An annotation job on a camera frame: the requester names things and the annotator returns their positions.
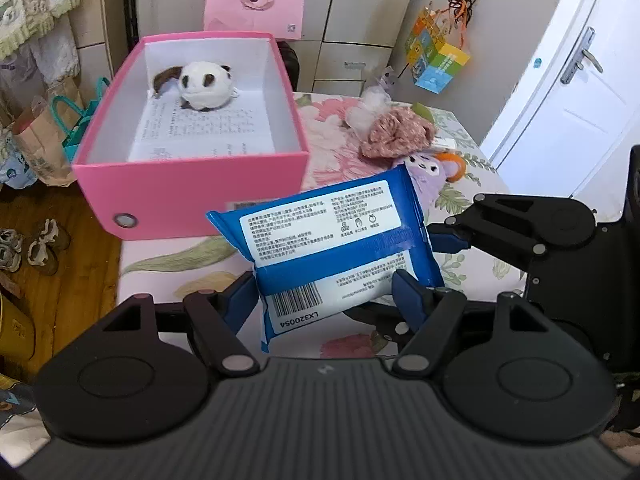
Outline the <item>purple plush toy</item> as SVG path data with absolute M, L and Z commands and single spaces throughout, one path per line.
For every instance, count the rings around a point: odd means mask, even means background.
M 407 169 L 420 205 L 429 210 L 448 178 L 444 163 L 435 154 L 416 153 L 395 160 L 393 167 L 397 166 Z

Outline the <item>white fluffy mesh puff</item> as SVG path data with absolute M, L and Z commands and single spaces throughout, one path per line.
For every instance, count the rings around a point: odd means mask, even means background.
M 345 112 L 345 122 L 358 136 L 371 130 L 378 116 L 387 113 L 392 107 L 390 95 L 379 84 L 368 87 L 355 106 Z

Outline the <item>white panda plush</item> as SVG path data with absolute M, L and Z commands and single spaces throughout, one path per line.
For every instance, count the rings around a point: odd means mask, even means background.
M 177 81 L 180 105 L 183 110 L 209 112 L 226 106 L 239 95 L 229 65 L 214 62 L 192 62 L 172 66 L 154 76 L 152 86 L 156 96 L 170 80 Z

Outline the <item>pink storage box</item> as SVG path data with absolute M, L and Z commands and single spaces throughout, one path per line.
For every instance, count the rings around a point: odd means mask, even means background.
M 219 110 L 181 106 L 163 70 L 230 68 L 236 95 Z M 209 211 L 302 188 L 309 148 L 277 41 L 266 32 L 172 32 L 142 38 L 91 119 L 73 162 L 102 228 L 121 240 L 213 235 Z

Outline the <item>white door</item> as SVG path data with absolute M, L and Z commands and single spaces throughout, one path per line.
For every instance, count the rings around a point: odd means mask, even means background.
M 560 78 L 586 28 L 596 31 L 567 86 Z M 620 218 L 629 151 L 639 142 L 639 0 L 596 0 L 570 29 L 573 44 L 552 68 L 553 84 L 491 160 L 513 194 L 576 198 L 600 220 Z

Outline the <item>white paper sheet in box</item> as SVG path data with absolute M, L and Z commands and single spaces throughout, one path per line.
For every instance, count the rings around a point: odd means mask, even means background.
M 175 93 L 149 100 L 129 153 L 130 162 L 272 154 L 264 99 L 242 92 L 209 112 L 183 110 Z

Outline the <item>colourful hanging gift bag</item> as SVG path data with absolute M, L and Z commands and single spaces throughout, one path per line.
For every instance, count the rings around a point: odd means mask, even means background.
M 424 6 L 405 43 L 413 83 L 441 94 L 471 59 L 466 44 L 469 0 L 448 0 L 446 8 Z

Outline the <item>pair of slippers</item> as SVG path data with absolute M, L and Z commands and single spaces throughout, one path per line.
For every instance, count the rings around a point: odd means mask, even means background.
M 58 253 L 70 247 L 70 234 L 62 224 L 49 218 L 36 234 L 24 237 L 16 229 L 1 230 L 1 270 L 14 273 L 26 262 L 40 274 L 58 272 Z

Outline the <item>teal gift bag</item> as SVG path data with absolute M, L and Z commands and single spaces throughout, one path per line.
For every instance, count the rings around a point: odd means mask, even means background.
M 55 96 L 52 99 L 50 111 L 58 128 L 61 128 L 65 133 L 65 138 L 62 141 L 62 149 L 70 164 L 74 161 L 80 142 L 110 84 L 111 81 L 108 78 L 101 77 L 96 82 L 96 97 L 90 100 L 85 108 L 80 107 L 67 96 Z M 61 115 L 58 114 L 58 107 L 60 105 L 63 105 L 66 110 L 71 110 L 77 116 L 70 127 L 64 124 Z

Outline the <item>black suitcase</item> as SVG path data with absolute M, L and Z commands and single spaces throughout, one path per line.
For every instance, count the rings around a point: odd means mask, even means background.
M 278 41 L 277 46 L 292 90 L 296 91 L 300 73 L 300 65 L 297 53 L 286 41 Z

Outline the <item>grey wardrobe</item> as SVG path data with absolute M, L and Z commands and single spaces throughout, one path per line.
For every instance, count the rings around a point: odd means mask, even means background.
M 205 0 L 136 0 L 138 32 L 196 32 Z M 284 40 L 297 53 L 297 88 L 358 96 L 381 73 L 399 35 L 409 0 L 305 0 L 303 36 Z

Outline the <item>brown paper bag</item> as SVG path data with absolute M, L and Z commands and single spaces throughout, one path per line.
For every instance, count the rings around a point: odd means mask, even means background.
M 76 178 L 63 151 L 66 132 L 51 113 L 55 96 L 66 96 L 83 107 L 80 91 L 72 77 L 67 77 L 50 88 L 46 96 L 34 96 L 12 127 L 13 140 L 26 159 L 29 168 L 47 186 L 66 188 Z

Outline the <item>pink paper shopping bag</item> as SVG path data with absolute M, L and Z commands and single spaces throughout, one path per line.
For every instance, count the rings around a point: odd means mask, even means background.
M 269 32 L 279 40 L 303 36 L 305 0 L 205 0 L 203 28 Z

